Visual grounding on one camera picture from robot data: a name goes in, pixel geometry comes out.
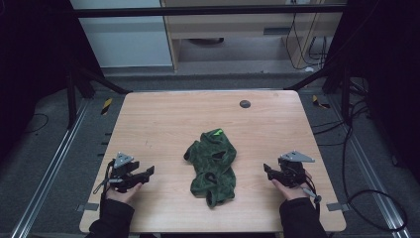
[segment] table top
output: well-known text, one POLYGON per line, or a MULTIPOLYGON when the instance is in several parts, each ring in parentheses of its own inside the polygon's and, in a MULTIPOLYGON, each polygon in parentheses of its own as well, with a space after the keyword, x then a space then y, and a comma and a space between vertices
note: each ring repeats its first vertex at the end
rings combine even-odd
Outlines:
MULTIPOLYGON (((336 194, 295 91, 137 92, 126 96, 92 190, 103 180, 118 152, 140 161, 134 174, 155 166, 150 182, 135 196, 132 232, 279 232, 278 208, 284 201, 267 179, 263 164, 280 170, 277 158, 296 150, 315 159, 304 168, 312 175, 327 231, 346 227, 341 211, 328 211, 336 194), (240 106, 242 100, 251 107, 240 106), (193 166, 183 155, 201 133, 221 128, 237 150, 232 169, 235 198, 209 208, 190 185, 193 166)), ((99 203, 100 192, 88 202, 99 203)), ((99 211, 86 210, 80 230, 88 232, 99 211)))

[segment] wall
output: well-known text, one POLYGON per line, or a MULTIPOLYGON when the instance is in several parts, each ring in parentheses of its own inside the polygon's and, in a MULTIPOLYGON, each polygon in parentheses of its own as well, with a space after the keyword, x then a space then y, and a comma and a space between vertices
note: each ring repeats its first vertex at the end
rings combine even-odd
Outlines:
MULTIPOLYGON (((160 7, 158 0, 71 0, 74 9, 160 7)), ((80 19, 102 68, 172 66, 162 17, 80 19)))

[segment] black sleeve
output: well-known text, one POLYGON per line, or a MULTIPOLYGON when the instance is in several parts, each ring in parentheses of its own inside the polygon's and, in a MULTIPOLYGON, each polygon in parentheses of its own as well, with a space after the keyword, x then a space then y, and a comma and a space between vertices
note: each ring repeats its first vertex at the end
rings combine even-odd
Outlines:
POLYGON ((130 205, 106 199, 102 217, 89 227, 86 238, 127 238, 130 234, 130 223, 134 209, 130 205))
POLYGON ((307 197, 285 201, 280 207, 285 238, 326 238, 311 200, 307 197))

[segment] green cloth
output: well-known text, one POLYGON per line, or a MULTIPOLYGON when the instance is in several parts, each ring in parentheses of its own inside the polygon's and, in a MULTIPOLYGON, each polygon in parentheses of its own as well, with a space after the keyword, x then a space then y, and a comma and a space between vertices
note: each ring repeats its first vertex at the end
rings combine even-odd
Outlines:
POLYGON ((192 194, 205 195, 210 207, 234 198, 236 177, 231 163, 236 153, 222 129, 202 133, 200 141, 195 141, 184 155, 196 172, 192 194))

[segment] yellow and black tape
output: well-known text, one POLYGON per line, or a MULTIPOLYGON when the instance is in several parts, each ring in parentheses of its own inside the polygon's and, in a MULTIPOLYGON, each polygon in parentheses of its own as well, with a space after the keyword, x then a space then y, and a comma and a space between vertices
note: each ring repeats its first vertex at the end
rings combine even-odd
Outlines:
POLYGON ((111 106, 112 98, 106 99, 104 106, 102 107, 101 115, 106 115, 106 113, 109 110, 109 107, 111 106))
POLYGON ((319 103, 318 97, 315 96, 315 95, 312 95, 312 103, 315 106, 319 106, 319 107, 322 107, 322 108, 330 108, 330 104, 321 104, 321 103, 319 103))

